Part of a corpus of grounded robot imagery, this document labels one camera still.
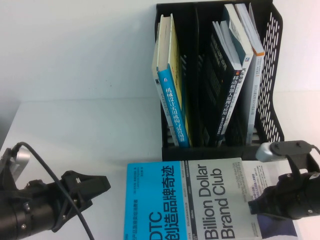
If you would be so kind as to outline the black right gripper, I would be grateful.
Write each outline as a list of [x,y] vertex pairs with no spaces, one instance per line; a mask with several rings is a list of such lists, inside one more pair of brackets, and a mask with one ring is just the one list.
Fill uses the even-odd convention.
[[310,176],[303,173],[296,181],[292,176],[281,175],[276,185],[265,188],[261,196],[248,202],[250,213],[292,220],[309,217],[306,185]]

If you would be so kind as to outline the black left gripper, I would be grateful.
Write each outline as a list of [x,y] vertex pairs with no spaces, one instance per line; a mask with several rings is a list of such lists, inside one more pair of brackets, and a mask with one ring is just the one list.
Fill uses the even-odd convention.
[[92,199],[110,188],[111,185],[106,176],[66,171],[58,182],[53,183],[56,222],[66,223],[78,217],[82,223],[85,223],[83,211],[92,206]]

